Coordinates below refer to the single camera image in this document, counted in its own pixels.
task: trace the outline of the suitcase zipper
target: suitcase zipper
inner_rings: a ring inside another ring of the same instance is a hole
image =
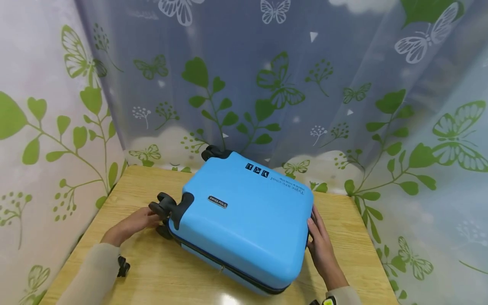
[[[241,279],[251,283],[253,286],[257,287],[258,289],[268,293],[268,294],[280,294],[282,293],[286,288],[288,288],[288,286],[284,287],[284,288],[272,288],[266,284],[263,284],[261,283],[260,281],[256,280],[255,278],[245,274],[244,272],[234,268],[233,266],[227,264],[226,262],[218,259],[217,257],[213,256],[212,254],[200,249],[199,247],[195,246],[194,244],[191,244],[183,239],[181,239],[180,237],[178,237],[177,235],[175,235],[169,226],[167,226],[168,228],[168,231],[169,233],[173,236],[173,238],[181,243],[181,244],[184,244],[185,246],[189,247],[190,249],[198,252],[200,255],[203,255],[204,257],[208,258],[209,260],[219,264],[221,266],[221,269],[220,269],[220,272],[221,273],[224,269],[228,269],[229,271],[231,271],[232,273],[234,273],[235,275],[237,275],[238,277],[240,277]]]

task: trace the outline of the hand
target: hand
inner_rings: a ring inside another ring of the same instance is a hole
[[[312,241],[307,242],[308,250],[312,256],[313,264],[320,276],[324,279],[327,289],[349,286],[339,263],[337,262],[329,234],[325,229],[324,221],[314,205],[311,218],[307,220],[308,229],[312,235]]]
[[[100,242],[120,247],[123,242],[135,233],[148,227],[155,228],[159,222],[159,216],[154,214],[149,207],[140,208],[110,228]]]

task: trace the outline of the white butterfly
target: white butterfly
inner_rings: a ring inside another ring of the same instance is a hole
[[[159,0],[159,10],[166,16],[173,17],[175,14],[178,17],[178,22],[181,25],[189,26],[193,21],[191,16],[191,4],[202,4],[205,0]]]
[[[451,32],[451,23],[456,19],[458,10],[459,4],[454,2],[442,12],[439,19],[435,22],[430,34],[428,31],[431,24],[429,23],[425,33],[416,32],[424,35],[423,37],[414,36],[402,38],[395,44],[395,50],[398,54],[407,53],[406,61],[408,63],[418,63],[424,58],[427,53],[427,48],[432,46],[432,43],[440,44],[446,39]]]
[[[275,5],[269,4],[266,0],[261,0],[261,11],[263,14],[263,22],[269,24],[273,17],[277,23],[283,23],[286,20],[285,13],[290,9],[291,0],[284,0],[275,8]]]

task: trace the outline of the swiss polo logo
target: swiss polo logo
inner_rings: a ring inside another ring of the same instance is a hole
[[[223,208],[227,208],[227,203],[223,202],[223,201],[222,201],[222,200],[220,200],[220,199],[217,199],[217,198],[215,198],[215,197],[213,197],[213,196],[208,196],[208,199],[209,199],[210,201],[212,201],[213,203],[220,205],[220,206],[221,206],[221,207],[223,207]]]

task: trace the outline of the blue suitcase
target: blue suitcase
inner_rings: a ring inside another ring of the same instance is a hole
[[[177,205],[160,193],[156,230],[256,292],[279,294],[300,273],[312,191],[236,152],[210,145]]]

